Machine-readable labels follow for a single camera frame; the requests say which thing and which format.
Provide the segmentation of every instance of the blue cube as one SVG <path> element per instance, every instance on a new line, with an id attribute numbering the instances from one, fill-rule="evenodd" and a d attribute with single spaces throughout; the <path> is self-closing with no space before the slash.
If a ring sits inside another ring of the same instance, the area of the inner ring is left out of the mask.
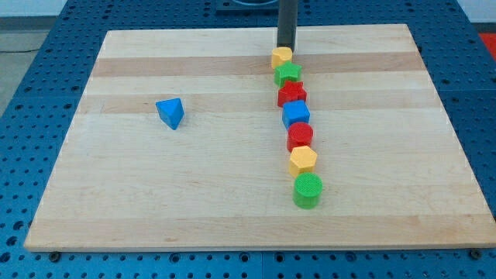
<path id="1" fill-rule="evenodd" d="M 171 129 L 177 129 L 179 122 L 183 119 L 183 104 L 179 98 L 160 101 L 155 103 L 157 106 L 160 119 L 165 122 Z"/>
<path id="2" fill-rule="evenodd" d="M 282 122 L 286 126 L 286 129 L 289 129 L 289 126 L 293 123 L 308 123 L 309 121 L 310 111 L 304 101 L 287 102 L 282 106 Z"/>

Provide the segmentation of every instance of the green block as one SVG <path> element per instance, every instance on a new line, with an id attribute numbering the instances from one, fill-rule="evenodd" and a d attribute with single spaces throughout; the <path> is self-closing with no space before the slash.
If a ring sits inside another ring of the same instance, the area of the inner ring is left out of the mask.
<path id="1" fill-rule="evenodd" d="M 294 181 L 293 202 L 300 208 L 314 208 L 320 200 L 322 180 L 317 174 L 303 173 Z"/>
<path id="2" fill-rule="evenodd" d="M 301 66 L 288 61 L 274 69 L 274 82 L 282 88 L 285 81 L 300 81 Z"/>

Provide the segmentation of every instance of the yellow hexagonal block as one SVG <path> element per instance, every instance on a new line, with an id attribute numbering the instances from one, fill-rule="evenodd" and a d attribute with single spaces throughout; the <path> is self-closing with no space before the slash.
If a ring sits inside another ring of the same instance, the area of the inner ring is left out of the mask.
<path id="1" fill-rule="evenodd" d="M 316 161 L 317 153 L 312 148 L 308 146 L 295 147 L 289 158 L 289 174 L 296 178 L 299 174 L 313 172 Z"/>
<path id="2" fill-rule="evenodd" d="M 291 61 L 293 59 L 293 52 L 289 47 L 280 46 L 276 47 L 272 50 L 272 62 L 271 66 L 273 69 L 277 66 L 281 66 L 282 64 Z"/>

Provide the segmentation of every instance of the blue pegboard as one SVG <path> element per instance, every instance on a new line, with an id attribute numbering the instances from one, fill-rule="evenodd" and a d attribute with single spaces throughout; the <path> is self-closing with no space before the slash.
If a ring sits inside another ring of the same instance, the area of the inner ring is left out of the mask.
<path id="1" fill-rule="evenodd" d="M 302 0 L 298 23 L 407 23 L 496 213 L 496 64 L 456 1 Z M 217 15 L 214 1 L 69 0 L 0 119 L 0 278 L 495 278 L 496 250 L 62 253 L 52 263 L 22 248 L 107 30 L 276 24 L 268 11 Z"/>

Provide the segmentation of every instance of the toy block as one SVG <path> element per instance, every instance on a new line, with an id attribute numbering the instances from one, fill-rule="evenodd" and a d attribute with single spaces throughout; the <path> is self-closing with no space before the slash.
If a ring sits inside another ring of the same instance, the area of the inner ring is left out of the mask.
<path id="1" fill-rule="evenodd" d="M 288 151 L 293 151 L 293 148 L 299 146 L 311 146 L 313 138 L 313 129 L 305 122 L 296 122 L 289 126 L 288 129 Z"/>
<path id="2" fill-rule="evenodd" d="M 322 180 L 317 174 L 300 174 L 294 180 L 293 202 L 299 208 L 314 208 L 319 203 L 321 193 Z"/>
<path id="3" fill-rule="evenodd" d="M 183 119 L 184 110 L 181 100 L 173 98 L 156 102 L 158 114 L 160 119 L 165 122 L 171 129 L 177 129 L 179 122 Z"/>
<path id="4" fill-rule="evenodd" d="M 297 100 L 307 101 L 307 91 L 303 88 L 303 81 L 285 81 L 284 86 L 279 89 L 277 105 L 282 107 L 284 103 Z"/>
<path id="5" fill-rule="evenodd" d="M 288 61 L 277 66 L 274 71 L 274 82 L 281 88 L 285 81 L 300 81 L 301 66 Z"/>
<path id="6" fill-rule="evenodd" d="M 289 158 L 289 174 L 297 177 L 300 174 L 313 172 L 317 153 L 308 146 L 293 148 Z"/>
<path id="7" fill-rule="evenodd" d="M 286 126 L 286 129 L 289 129 L 289 126 L 293 123 L 308 123 L 309 121 L 310 111 L 302 100 L 287 102 L 282 105 L 282 122 Z"/>
<path id="8" fill-rule="evenodd" d="M 272 60 L 270 65 L 273 69 L 275 69 L 275 67 L 281 66 L 292 59 L 293 52 L 291 51 L 291 48 L 285 46 L 276 47 L 272 50 Z"/>

